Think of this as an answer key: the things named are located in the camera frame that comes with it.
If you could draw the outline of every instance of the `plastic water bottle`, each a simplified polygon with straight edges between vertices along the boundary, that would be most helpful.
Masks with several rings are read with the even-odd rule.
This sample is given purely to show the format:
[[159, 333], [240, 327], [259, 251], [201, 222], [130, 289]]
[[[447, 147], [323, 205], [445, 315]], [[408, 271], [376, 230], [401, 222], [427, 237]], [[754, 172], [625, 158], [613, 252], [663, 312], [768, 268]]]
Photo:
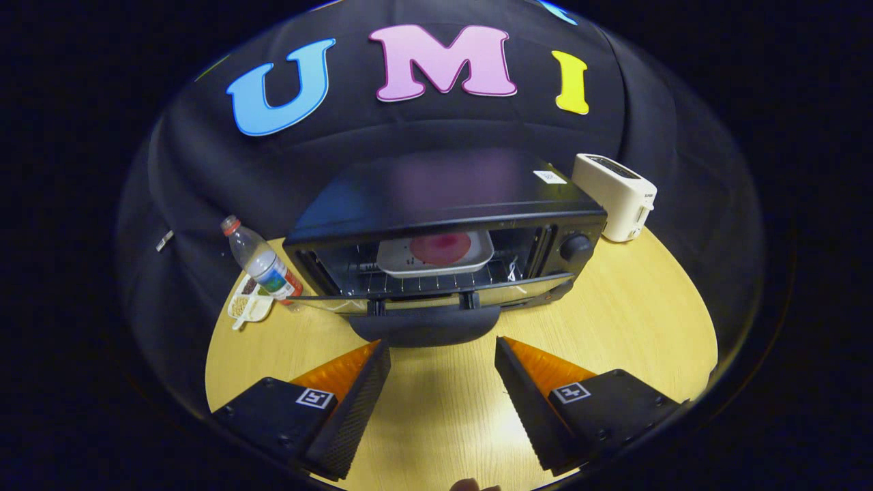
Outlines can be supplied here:
[[243, 227], [234, 215], [225, 218], [221, 228], [230, 240], [230, 251], [237, 263], [279, 303], [288, 307], [292, 297], [303, 294], [300, 281], [263, 237]]

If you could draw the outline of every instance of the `letter m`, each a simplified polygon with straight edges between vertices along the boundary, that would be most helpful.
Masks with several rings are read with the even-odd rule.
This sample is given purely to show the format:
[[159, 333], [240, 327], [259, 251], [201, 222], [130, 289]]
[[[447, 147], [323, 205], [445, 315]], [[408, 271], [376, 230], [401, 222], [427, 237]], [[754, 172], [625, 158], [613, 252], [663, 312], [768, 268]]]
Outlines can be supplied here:
[[419, 25], [393, 25], [370, 34], [382, 43], [385, 54], [385, 86], [376, 98], [386, 102], [414, 99], [424, 93], [424, 84], [415, 79], [415, 63], [438, 91], [448, 93], [464, 65], [470, 64], [470, 77], [461, 87], [476, 95], [506, 97], [518, 89], [509, 80], [503, 43], [509, 34], [482, 25], [464, 27], [445, 47]]

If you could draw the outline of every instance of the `round table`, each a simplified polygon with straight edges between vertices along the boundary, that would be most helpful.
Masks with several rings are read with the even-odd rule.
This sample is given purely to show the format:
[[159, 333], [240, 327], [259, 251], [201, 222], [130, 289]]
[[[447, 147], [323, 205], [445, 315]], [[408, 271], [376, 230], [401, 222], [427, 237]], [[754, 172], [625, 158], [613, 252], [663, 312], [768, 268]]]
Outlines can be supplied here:
[[[270, 245], [293, 270], [282, 240]], [[367, 343], [316, 308], [275, 304], [241, 331], [226, 311], [227, 303], [206, 360], [212, 411], [262, 377], [291, 380]], [[533, 453], [494, 369], [495, 338], [503, 335], [598, 374], [625, 369], [677, 402], [703, 391], [718, 355], [700, 294], [655, 235], [643, 229], [627, 243], [602, 239], [564, 298], [504, 312], [472, 342], [392, 348], [391, 372], [347, 479], [323, 481], [353, 490], [448, 490], [474, 477], [482, 487], [532, 489], [569, 475], [543, 471]]]

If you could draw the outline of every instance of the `letter i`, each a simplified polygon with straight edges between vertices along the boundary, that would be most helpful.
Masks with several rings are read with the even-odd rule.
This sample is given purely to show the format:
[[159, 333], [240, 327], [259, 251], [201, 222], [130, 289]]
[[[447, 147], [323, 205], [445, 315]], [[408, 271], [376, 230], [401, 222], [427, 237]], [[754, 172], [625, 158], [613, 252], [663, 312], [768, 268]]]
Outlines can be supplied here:
[[588, 65], [565, 52], [552, 52], [560, 64], [560, 95], [554, 99], [561, 109], [577, 114], [588, 114], [585, 101], [585, 71]]

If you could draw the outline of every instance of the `baking tray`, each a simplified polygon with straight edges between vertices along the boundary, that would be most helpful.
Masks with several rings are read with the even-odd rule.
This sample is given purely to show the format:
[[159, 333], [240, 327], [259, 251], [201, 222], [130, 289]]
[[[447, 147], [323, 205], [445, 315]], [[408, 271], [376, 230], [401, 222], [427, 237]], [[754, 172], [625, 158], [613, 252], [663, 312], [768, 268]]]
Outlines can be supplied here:
[[380, 242], [376, 265], [395, 278], [475, 273], [491, 260], [494, 244], [487, 230], [467, 232], [467, 236], [470, 237], [470, 250], [451, 265], [432, 265], [415, 258], [409, 249], [412, 237]]

